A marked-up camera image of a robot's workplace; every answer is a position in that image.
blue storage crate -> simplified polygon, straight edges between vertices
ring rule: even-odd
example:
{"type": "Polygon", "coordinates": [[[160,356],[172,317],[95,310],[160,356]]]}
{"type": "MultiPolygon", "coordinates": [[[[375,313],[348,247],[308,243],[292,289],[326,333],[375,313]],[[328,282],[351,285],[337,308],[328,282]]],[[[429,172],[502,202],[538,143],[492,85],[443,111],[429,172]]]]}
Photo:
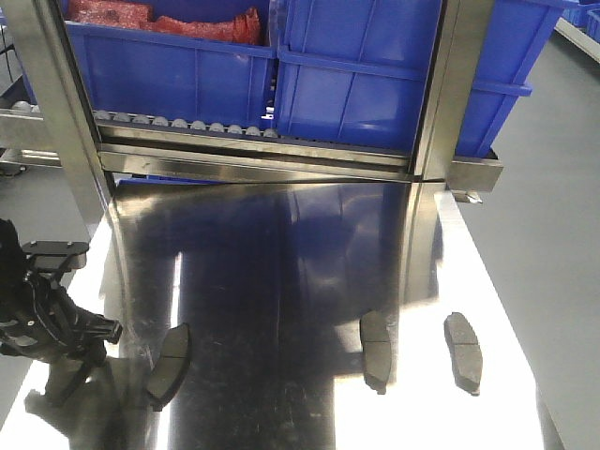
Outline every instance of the blue storage crate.
{"type": "Polygon", "coordinates": [[[290,0],[283,44],[292,52],[427,68],[441,0],[290,0]]]}
{"type": "MultiPolygon", "coordinates": [[[[391,148],[414,146],[426,74],[279,49],[276,121],[281,135],[391,148]]],[[[476,81],[457,154],[484,157],[526,85],[476,81]]]]}
{"type": "Polygon", "coordinates": [[[457,144],[457,155],[484,158],[519,97],[528,97],[528,84],[475,81],[457,144]]]}
{"type": "Polygon", "coordinates": [[[600,42],[600,9],[588,12],[588,28],[586,29],[586,33],[596,42],[600,42]]]}
{"type": "MultiPolygon", "coordinates": [[[[230,20],[268,0],[152,0],[155,18],[230,20]]],[[[68,2],[62,0],[63,9],[68,2]]],[[[262,28],[267,22],[262,20],[262,28]]],[[[67,22],[83,81],[96,110],[163,115],[191,122],[261,125],[271,97],[274,46],[260,47],[141,30],[67,22]]]]}
{"type": "Polygon", "coordinates": [[[567,9],[562,16],[574,26],[585,28],[588,24],[588,11],[600,8],[600,0],[579,0],[573,9],[567,9]]]}
{"type": "MultiPolygon", "coordinates": [[[[287,29],[278,50],[279,133],[411,152],[429,66],[432,40],[428,39],[435,34],[431,24],[437,23],[439,14],[435,4],[420,9],[426,3],[290,0],[287,29]],[[398,24],[402,11],[412,17],[408,29],[398,24]],[[419,19],[413,17],[415,11],[419,19]],[[394,33],[412,39],[395,42],[389,37],[394,33]]],[[[531,94],[531,87],[523,84],[554,25],[565,8],[576,4],[573,0],[497,0],[458,155],[488,153],[517,99],[531,94]]]]}
{"type": "MultiPolygon", "coordinates": [[[[477,77],[524,83],[563,11],[577,4],[497,0],[477,77]]],[[[290,0],[283,43],[293,52],[421,68],[439,12],[437,0],[290,0]]]]}
{"type": "Polygon", "coordinates": [[[497,0],[475,78],[525,83],[561,14],[577,4],[577,0],[497,0]]]}
{"type": "Polygon", "coordinates": [[[278,55],[279,134],[412,150],[425,70],[318,57],[284,46],[278,55]]]}

red packaging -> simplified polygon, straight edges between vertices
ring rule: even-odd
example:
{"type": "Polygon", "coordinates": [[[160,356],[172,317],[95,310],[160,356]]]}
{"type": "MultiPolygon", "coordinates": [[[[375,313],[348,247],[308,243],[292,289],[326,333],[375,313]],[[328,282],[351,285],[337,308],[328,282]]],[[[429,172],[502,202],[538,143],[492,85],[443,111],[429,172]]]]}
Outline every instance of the red packaging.
{"type": "Polygon", "coordinates": [[[140,22],[140,29],[145,31],[158,31],[154,22],[140,22]]]}
{"type": "Polygon", "coordinates": [[[196,27],[192,23],[181,22],[171,17],[161,16],[154,23],[154,31],[193,38],[196,27]]]}
{"type": "Polygon", "coordinates": [[[119,26],[118,16],[106,12],[80,11],[71,20],[80,23],[94,23],[96,25],[119,26]]]}
{"type": "Polygon", "coordinates": [[[259,11],[251,7],[246,13],[233,19],[233,42],[259,45],[261,39],[261,20],[259,11]]]}
{"type": "Polygon", "coordinates": [[[122,23],[150,22],[152,20],[152,6],[141,3],[131,3],[115,0],[70,0],[68,2],[68,16],[71,20],[83,11],[103,13],[113,11],[122,23]]]}
{"type": "Polygon", "coordinates": [[[195,22],[195,38],[233,42],[233,22],[195,22]]]}

gray floor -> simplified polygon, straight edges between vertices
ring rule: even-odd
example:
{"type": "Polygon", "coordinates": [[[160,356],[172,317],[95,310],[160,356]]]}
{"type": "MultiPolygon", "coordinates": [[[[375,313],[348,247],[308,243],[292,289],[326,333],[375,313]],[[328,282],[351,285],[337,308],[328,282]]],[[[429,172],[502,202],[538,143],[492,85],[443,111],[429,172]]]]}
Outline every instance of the gray floor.
{"type": "MultiPolygon", "coordinates": [[[[600,69],[547,45],[495,149],[506,169],[463,214],[568,450],[600,442],[600,69]]],[[[21,239],[85,239],[60,171],[0,179],[0,217],[21,239]]],[[[0,358],[0,423],[27,368],[0,358]]]]}

stainless steel table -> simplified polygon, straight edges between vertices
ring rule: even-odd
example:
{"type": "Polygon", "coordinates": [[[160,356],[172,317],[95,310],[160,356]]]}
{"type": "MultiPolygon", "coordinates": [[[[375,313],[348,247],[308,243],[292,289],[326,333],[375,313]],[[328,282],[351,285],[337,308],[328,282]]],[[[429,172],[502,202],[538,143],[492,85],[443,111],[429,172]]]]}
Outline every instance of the stainless steel table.
{"type": "Polygon", "coordinates": [[[121,186],[69,292],[125,326],[62,409],[34,363],[0,448],[549,449],[536,385],[444,185],[121,186]],[[384,314],[387,394],[358,319],[384,314]],[[454,383],[443,321],[471,322],[481,395],[454,383]],[[174,401],[143,395],[166,331],[193,356],[174,401]]]}

stainless steel pillar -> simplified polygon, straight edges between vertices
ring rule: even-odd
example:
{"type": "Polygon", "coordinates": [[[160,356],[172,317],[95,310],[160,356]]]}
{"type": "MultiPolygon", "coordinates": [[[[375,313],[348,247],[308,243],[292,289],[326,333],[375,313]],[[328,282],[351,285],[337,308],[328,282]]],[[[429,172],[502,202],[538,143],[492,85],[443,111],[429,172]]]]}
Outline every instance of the stainless steel pillar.
{"type": "Polygon", "coordinates": [[[445,2],[411,173],[447,179],[494,0],[445,2]]]}
{"type": "Polygon", "coordinates": [[[2,0],[15,47],[90,233],[112,196],[99,133],[56,0],[2,0]]]}

